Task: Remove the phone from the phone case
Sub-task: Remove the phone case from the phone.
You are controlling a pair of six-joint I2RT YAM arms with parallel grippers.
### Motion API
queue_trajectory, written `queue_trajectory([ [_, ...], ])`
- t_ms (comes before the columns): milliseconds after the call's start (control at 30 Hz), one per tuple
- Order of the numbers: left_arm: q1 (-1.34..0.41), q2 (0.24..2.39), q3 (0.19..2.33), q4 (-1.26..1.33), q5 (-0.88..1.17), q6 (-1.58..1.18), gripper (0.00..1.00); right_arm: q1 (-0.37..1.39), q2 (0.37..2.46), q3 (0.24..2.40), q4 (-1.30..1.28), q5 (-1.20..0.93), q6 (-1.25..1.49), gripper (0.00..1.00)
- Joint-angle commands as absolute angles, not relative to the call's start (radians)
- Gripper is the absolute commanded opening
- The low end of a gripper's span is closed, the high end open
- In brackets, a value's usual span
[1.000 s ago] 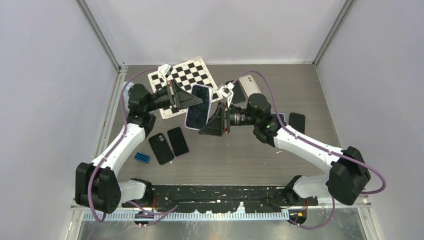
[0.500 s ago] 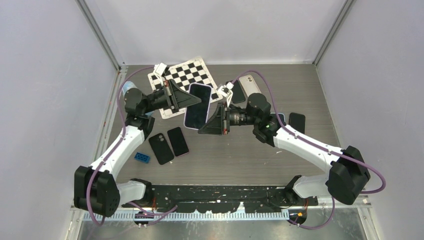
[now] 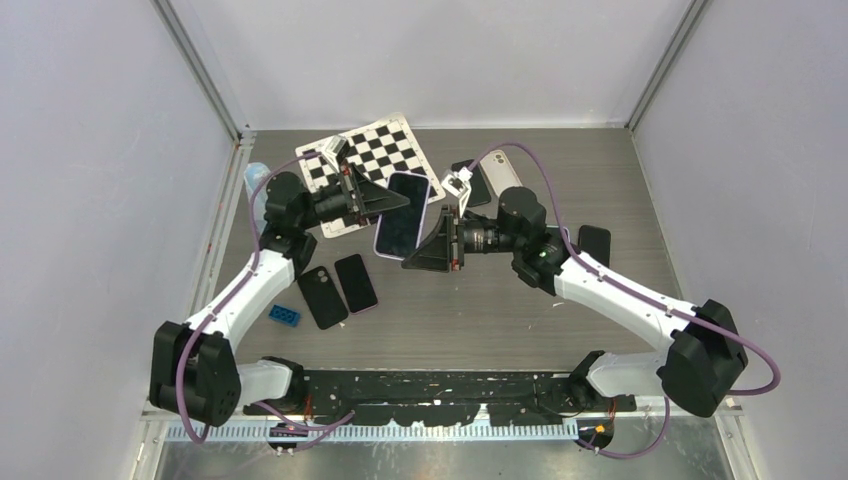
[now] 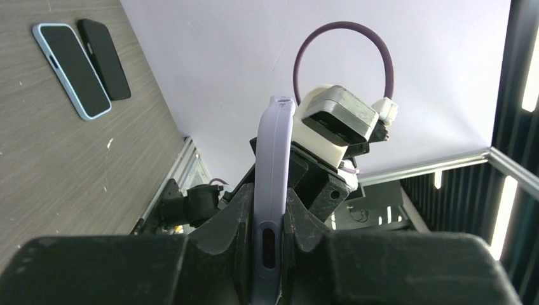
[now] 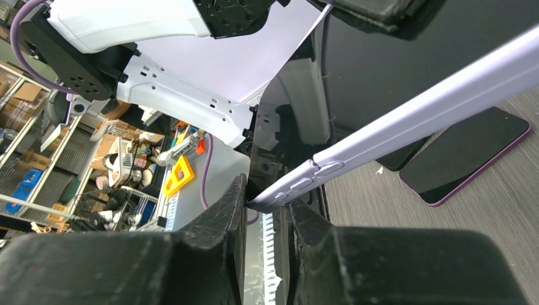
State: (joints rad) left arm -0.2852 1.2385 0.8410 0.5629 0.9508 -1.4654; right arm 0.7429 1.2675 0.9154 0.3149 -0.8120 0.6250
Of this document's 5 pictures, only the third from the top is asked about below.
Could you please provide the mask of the lilac cased phone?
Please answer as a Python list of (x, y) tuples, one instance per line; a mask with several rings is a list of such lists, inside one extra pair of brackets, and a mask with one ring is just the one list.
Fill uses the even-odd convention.
[(409, 204), (380, 217), (373, 251), (379, 257), (402, 261), (418, 248), (430, 181), (424, 175), (395, 172), (389, 177), (388, 189), (406, 197)]

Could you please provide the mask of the black phone from case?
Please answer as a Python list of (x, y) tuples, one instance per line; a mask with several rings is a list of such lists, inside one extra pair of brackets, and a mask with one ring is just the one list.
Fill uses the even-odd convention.
[(492, 201), (492, 194), (480, 165), (472, 170), (470, 185), (471, 193), (467, 202), (468, 208), (486, 205)]

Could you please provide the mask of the purple edged phone from case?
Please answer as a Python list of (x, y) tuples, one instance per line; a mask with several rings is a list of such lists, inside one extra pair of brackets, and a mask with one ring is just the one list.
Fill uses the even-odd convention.
[(378, 297), (360, 254), (353, 254), (334, 263), (348, 310), (359, 314), (378, 305)]

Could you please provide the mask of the beige phone case with ring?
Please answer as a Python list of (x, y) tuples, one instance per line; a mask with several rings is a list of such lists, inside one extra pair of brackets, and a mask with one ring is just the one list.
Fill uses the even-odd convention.
[(495, 197), (512, 187), (522, 187), (523, 183), (503, 150), (493, 150), (485, 155), (479, 165), (486, 176)]

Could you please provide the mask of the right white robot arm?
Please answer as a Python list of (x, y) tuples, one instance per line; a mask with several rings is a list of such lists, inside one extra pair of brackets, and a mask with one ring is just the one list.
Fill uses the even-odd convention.
[(730, 311), (701, 306), (644, 287), (562, 238), (546, 209), (525, 187), (510, 187), (495, 218), (444, 206), (434, 230), (406, 259), (405, 269), (451, 273), (468, 254), (509, 253), (511, 268), (531, 288), (590, 308), (625, 327), (653, 352), (590, 352), (568, 375), (567, 391), (584, 410), (621, 395), (666, 396), (684, 411), (710, 417), (748, 365), (744, 348), (726, 337)]

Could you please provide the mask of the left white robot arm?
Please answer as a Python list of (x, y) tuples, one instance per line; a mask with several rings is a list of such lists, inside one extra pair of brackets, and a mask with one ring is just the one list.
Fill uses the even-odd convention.
[(298, 412), (307, 389), (296, 365), (276, 357), (239, 365), (239, 344), (304, 272), (317, 246), (312, 228), (348, 215), (369, 220), (410, 203), (352, 166), (317, 192), (297, 174), (277, 169), (257, 183), (249, 200), (261, 194), (265, 226), (254, 232), (254, 251), (243, 269), (207, 306), (180, 323), (164, 322), (154, 334), (148, 399), (179, 415), (186, 427), (221, 426), (260, 401), (284, 414)]

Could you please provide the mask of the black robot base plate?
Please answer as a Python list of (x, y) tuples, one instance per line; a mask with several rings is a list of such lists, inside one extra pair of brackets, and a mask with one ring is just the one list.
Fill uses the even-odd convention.
[(351, 414), (357, 426), (403, 427), (465, 426), (481, 412), (493, 426), (543, 426), (581, 413), (636, 409), (633, 396), (603, 399), (563, 373), (522, 371), (306, 370), (269, 404), (320, 425)]

